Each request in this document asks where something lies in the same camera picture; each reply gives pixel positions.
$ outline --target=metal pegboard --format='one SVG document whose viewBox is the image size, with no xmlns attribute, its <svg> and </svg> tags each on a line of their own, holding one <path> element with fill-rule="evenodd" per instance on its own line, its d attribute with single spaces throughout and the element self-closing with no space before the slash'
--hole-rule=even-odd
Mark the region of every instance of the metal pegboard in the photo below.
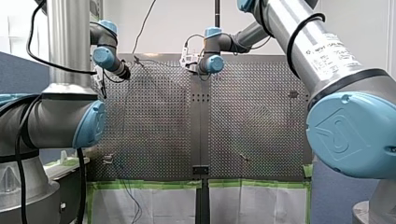
<svg viewBox="0 0 396 224">
<path fill-rule="evenodd" d="M 191 179 L 190 74 L 142 64 L 134 65 L 130 81 L 106 82 L 106 130 L 91 154 L 90 180 Z M 113 163 L 103 164 L 110 154 Z"/>
<path fill-rule="evenodd" d="M 178 58 L 150 59 L 177 66 Z M 88 178 L 192 179 L 192 166 L 201 164 L 211 178 L 301 180 L 311 161 L 303 84 L 283 56 L 225 61 L 206 83 L 147 61 L 134 66 L 130 81 L 107 82 L 106 133 L 90 153 Z M 109 154 L 113 164 L 104 165 Z"/>
<path fill-rule="evenodd" d="M 303 179 L 304 85 L 282 56 L 238 60 L 211 79 L 210 177 Z"/>
</svg>

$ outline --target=sticker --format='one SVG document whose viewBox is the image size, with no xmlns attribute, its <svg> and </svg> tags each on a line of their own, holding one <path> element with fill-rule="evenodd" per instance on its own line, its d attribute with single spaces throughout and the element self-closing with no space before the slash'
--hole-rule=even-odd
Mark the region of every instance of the sticker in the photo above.
<svg viewBox="0 0 396 224">
<path fill-rule="evenodd" d="M 325 41 L 307 50 L 305 56 L 317 73 L 325 77 L 361 66 L 338 36 L 333 34 L 325 34 Z"/>
</svg>

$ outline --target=wire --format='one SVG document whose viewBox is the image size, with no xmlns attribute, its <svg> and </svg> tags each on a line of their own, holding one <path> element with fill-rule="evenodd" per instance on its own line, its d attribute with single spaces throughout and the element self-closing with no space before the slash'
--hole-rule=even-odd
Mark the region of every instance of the wire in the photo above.
<svg viewBox="0 0 396 224">
<path fill-rule="evenodd" d="M 32 14 L 32 19 L 31 19 L 31 24 L 30 24 L 30 33 L 29 33 L 29 38 L 27 40 L 27 44 L 26 44 L 26 51 L 29 54 L 29 56 L 32 57 L 33 59 L 35 59 L 36 61 L 39 61 L 39 62 L 41 62 L 43 64 L 46 64 L 48 66 L 51 66 L 51 67 L 55 67 L 55 68 L 64 70 L 66 72 L 88 74 L 88 75 L 91 75 L 91 76 L 92 75 L 96 75 L 96 72 L 75 70 L 75 69 L 72 69 L 72 68 L 63 67 L 63 66 L 61 66 L 59 64 L 56 64 L 56 63 L 47 62 L 45 60 L 42 60 L 42 59 L 38 58 L 37 56 L 35 56 L 32 53 L 32 51 L 30 51 L 30 46 L 32 45 L 32 39 L 33 39 L 33 33 L 35 32 L 35 15 L 44 6 L 44 4 L 46 4 L 46 0 L 42 0 L 41 3 L 38 4 L 37 8 L 35 9 L 35 11 L 33 11 L 33 14 Z"/>
<path fill-rule="evenodd" d="M 135 41 L 135 43 L 134 43 L 134 50 L 132 51 L 132 54 L 133 54 L 133 55 L 134 55 L 134 52 L 136 51 L 137 44 L 138 44 L 138 42 L 139 42 L 139 38 L 140 38 L 140 36 L 143 34 L 143 30 L 145 29 L 146 21 L 147 21 L 148 18 L 149 18 L 149 14 L 151 13 L 151 10 L 153 9 L 153 7 L 154 7 L 154 5 L 155 5 L 155 2 L 157 2 L 157 0 L 153 0 L 153 1 L 152 1 L 151 6 L 149 7 L 149 10 L 148 10 L 148 14 L 146 15 L 146 18 L 143 20 L 142 28 L 140 29 L 140 33 L 139 33 L 139 35 L 137 35 L 136 41 Z"/>
<path fill-rule="evenodd" d="M 294 42 L 298 36 L 298 34 L 305 28 L 305 26 L 311 22 L 311 21 L 320 21 L 322 20 L 323 22 L 326 21 L 326 16 L 322 13 L 315 13 L 312 14 L 311 16 L 309 16 L 308 18 L 306 18 L 305 20 L 303 20 L 302 22 L 300 22 L 300 24 L 297 26 L 297 28 L 295 29 L 295 31 L 293 32 L 293 34 L 290 37 L 289 40 L 289 44 L 286 50 L 286 58 L 288 60 L 288 65 L 289 68 L 291 70 L 291 72 L 297 77 L 300 78 L 299 75 L 297 74 L 297 71 L 294 67 L 294 63 L 292 60 L 292 52 L 293 52 L 293 46 L 294 46 Z"/>
<path fill-rule="evenodd" d="M 204 50 L 205 50 L 205 49 L 202 49 L 202 50 L 201 50 L 201 53 L 199 54 L 199 58 L 200 58 L 200 59 L 202 59 L 201 57 L 202 57 L 202 53 L 204 53 Z M 198 62 L 198 64 L 197 64 L 197 74 L 198 74 L 198 77 L 199 77 L 199 79 L 201 79 L 201 81 L 208 81 L 208 80 L 210 79 L 210 77 L 212 77 L 212 74 L 209 73 L 209 74 L 207 75 L 207 78 L 206 78 L 206 79 L 203 79 L 201 73 L 199 72 L 199 64 L 200 64 L 200 63 L 201 63 L 201 60 L 200 60 L 200 61 Z"/>
<path fill-rule="evenodd" d="M 257 46 L 257 47 L 252 47 L 251 49 L 260 49 L 260 48 L 264 47 L 266 44 L 268 44 L 268 42 L 270 42 L 271 38 L 272 38 L 272 37 L 269 36 L 268 39 L 265 40 L 264 43 L 262 43 L 261 45 L 259 45 L 259 46 Z"/>
<path fill-rule="evenodd" d="M 189 41 L 193 38 L 193 37 L 201 37 L 202 39 L 205 39 L 205 37 L 203 35 L 190 35 L 189 38 L 187 38 L 186 43 L 184 44 L 184 47 L 187 47 L 189 45 Z"/>
<path fill-rule="evenodd" d="M 81 178 L 81 183 L 80 183 L 81 197 L 79 199 L 79 209 L 78 209 L 76 223 L 82 224 L 82 220 L 84 219 L 84 213 L 85 213 L 85 201 L 87 199 L 87 178 L 85 176 L 85 162 L 81 148 L 77 149 L 77 154 L 78 154 L 78 163 L 79 163 L 79 173 Z"/>
<path fill-rule="evenodd" d="M 132 220 L 131 224 L 135 224 L 142 216 L 143 216 L 143 209 L 142 206 L 140 205 L 140 203 L 137 201 L 137 199 L 134 197 L 134 195 L 132 195 L 132 192 L 129 191 L 129 189 L 131 189 L 131 182 L 129 182 L 129 188 L 126 186 L 125 181 L 120 178 L 120 173 L 117 169 L 117 165 L 114 164 L 114 168 L 116 170 L 116 174 L 117 174 L 117 179 L 119 179 L 122 183 L 122 185 L 125 187 L 125 191 L 127 192 L 127 194 L 129 195 L 129 197 L 134 201 L 134 203 L 137 206 L 137 211 L 134 213 L 134 219 Z"/>
<path fill-rule="evenodd" d="M 180 65 L 169 65 L 169 64 L 160 63 L 160 62 L 157 62 L 157 61 L 154 61 L 154 60 L 151 60 L 151 59 L 139 59 L 139 61 L 157 63 L 159 65 L 166 66 L 166 67 L 174 67 L 174 68 L 179 68 L 180 67 Z"/>
<path fill-rule="evenodd" d="M 111 33 L 111 35 L 114 37 L 114 39 L 116 40 L 117 44 L 118 44 L 117 34 L 116 34 L 116 33 L 114 33 L 114 31 L 112 31 L 112 30 L 108 29 L 107 27 L 105 27 L 105 26 L 104 26 L 104 25 L 102 25 L 101 23 L 98 23 L 98 22 L 95 22 L 95 21 L 90 21 L 90 24 L 95 24 L 95 25 L 98 25 L 98 26 L 100 26 L 100 27 L 104 28 L 105 30 L 109 31 L 109 32 Z"/>
<path fill-rule="evenodd" d="M 30 103 L 29 107 L 26 110 L 26 113 L 23 115 L 21 120 L 20 127 L 17 131 L 17 136 L 15 139 L 15 159 L 18 164 L 18 169 L 20 171 L 21 178 L 21 220 L 22 224 L 27 224 L 27 216 L 26 216 L 26 179 L 22 165 L 21 159 L 21 133 L 23 128 L 25 127 L 26 121 L 29 119 L 29 115 L 33 110 L 35 104 L 41 99 L 41 96 L 37 96 L 32 103 Z"/>
<path fill-rule="evenodd" d="M 272 38 L 275 38 L 274 35 L 268 30 L 267 26 L 265 25 L 264 22 L 264 12 L 262 10 L 262 8 L 264 7 L 263 2 L 264 0 L 259 0 L 259 11 L 260 11 L 260 22 L 262 23 L 262 29 L 265 31 L 265 33 L 267 33 L 269 36 L 271 36 Z"/>
<path fill-rule="evenodd" d="M 104 68 L 102 68 L 102 69 L 103 69 L 103 75 L 104 75 L 109 81 L 111 81 L 111 82 L 113 82 L 113 83 L 122 83 L 122 82 L 124 82 L 124 81 L 126 80 L 126 79 L 114 80 L 114 79 L 110 78 L 110 77 L 107 75 L 107 73 L 106 73 L 106 71 L 105 71 Z"/>
</svg>

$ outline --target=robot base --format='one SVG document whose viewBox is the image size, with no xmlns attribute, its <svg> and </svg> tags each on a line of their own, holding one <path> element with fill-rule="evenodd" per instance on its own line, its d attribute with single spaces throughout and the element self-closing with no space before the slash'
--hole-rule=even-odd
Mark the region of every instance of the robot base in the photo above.
<svg viewBox="0 0 396 224">
<path fill-rule="evenodd" d="M 26 173 L 26 215 L 29 224 L 59 224 L 61 192 L 49 182 L 38 157 L 22 162 Z M 0 222 L 21 224 L 21 186 L 15 161 L 0 164 Z"/>
<path fill-rule="evenodd" d="M 353 207 L 353 224 L 396 223 L 396 181 L 381 180 L 370 202 Z"/>
</svg>

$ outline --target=blue joint cap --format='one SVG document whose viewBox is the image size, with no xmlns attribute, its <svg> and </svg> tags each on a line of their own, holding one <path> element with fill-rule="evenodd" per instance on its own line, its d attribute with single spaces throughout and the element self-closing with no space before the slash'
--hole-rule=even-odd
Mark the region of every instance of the blue joint cap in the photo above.
<svg viewBox="0 0 396 224">
<path fill-rule="evenodd" d="M 334 171 L 357 178 L 396 178 L 396 105 L 368 93 L 337 92 L 309 112 L 310 146 Z"/>
<path fill-rule="evenodd" d="M 105 26 L 107 29 L 114 32 L 114 34 L 117 34 L 117 26 L 112 21 L 99 21 L 99 24 Z"/>
<path fill-rule="evenodd" d="M 205 38 L 209 38 L 215 35 L 221 35 L 221 29 L 219 27 L 208 27 L 205 30 Z"/>
<path fill-rule="evenodd" d="M 27 96 L 27 95 L 29 95 L 29 94 L 25 94 L 25 93 L 0 94 L 0 106 L 6 105 L 9 102 L 12 102 L 18 98 L 21 98 L 21 97 Z"/>
<path fill-rule="evenodd" d="M 221 72 L 224 68 L 224 60 L 219 55 L 212 55 L 206 61 L 206 72 L 213 74 Z"/>
<path fill-rule="evenodd" d="M 96 145 L 102 138 L 105 120 L 105 104 L 101 101 L 93 102 L 79 122 L 73 139 L 73 148 Z"/>
<path fill-rule="evenodd" d="M 97 65 L 105 68 L 106 70 L 109 70 L 116 61 L 116 57 L 111 50 L 105 47 L 95 49 L 92 54 L 92 59 Z"/>
<path fill-rule="evenodd" d="M 238 8 L 243 12 L 251 12 L 254 0 L 238 0 Z"/>
</svg>

